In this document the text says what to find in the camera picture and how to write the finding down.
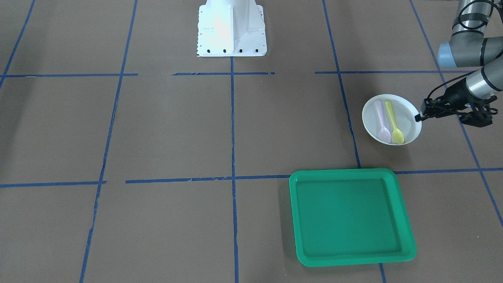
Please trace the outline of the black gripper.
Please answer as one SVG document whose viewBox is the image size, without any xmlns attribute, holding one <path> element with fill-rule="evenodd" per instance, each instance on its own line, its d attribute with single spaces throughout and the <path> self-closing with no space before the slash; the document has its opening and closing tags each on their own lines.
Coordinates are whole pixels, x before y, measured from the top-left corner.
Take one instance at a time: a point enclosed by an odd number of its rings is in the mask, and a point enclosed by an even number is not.
<svg viewBox="0 0 503 283">
<path fill-rule="evenodd" d="M 423 100 L 423 115 L 415 115 L 415 122 L 458 115 L 460 122 L 465 125 L 487 127 L 493 123 L 493 116 L 498 114 L 496 108 L 490 107 L 490 103 L 496 99 L 496 96 L 477 98 L 470 92 L 465 81 L 458 81 L 449 86 L 444 95 L 435 99 L 426 97 Z"/>
</svg>

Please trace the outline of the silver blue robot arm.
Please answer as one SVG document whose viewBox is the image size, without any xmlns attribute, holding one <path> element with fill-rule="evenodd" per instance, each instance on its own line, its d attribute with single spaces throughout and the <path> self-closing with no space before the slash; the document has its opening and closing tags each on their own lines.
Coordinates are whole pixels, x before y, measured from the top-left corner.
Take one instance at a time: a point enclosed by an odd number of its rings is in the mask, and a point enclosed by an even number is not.
<svg viewBox="0 0 503 283">
<path fill-rule="evenodd" d="M 415 116 L 416 122 L 458 116 L 460 123 L 487 127 L 497 115 L 490 104 L 503 89 L 502 37 L 485 37 L 485 29 L 496 11 L 502 16 L 501 0 L 461 0 L 448 42 L 438 49 L 438 64 L 444 68 L 477 67 L 449 81 L 445 93 L 428 95 Z"/>
</svg>

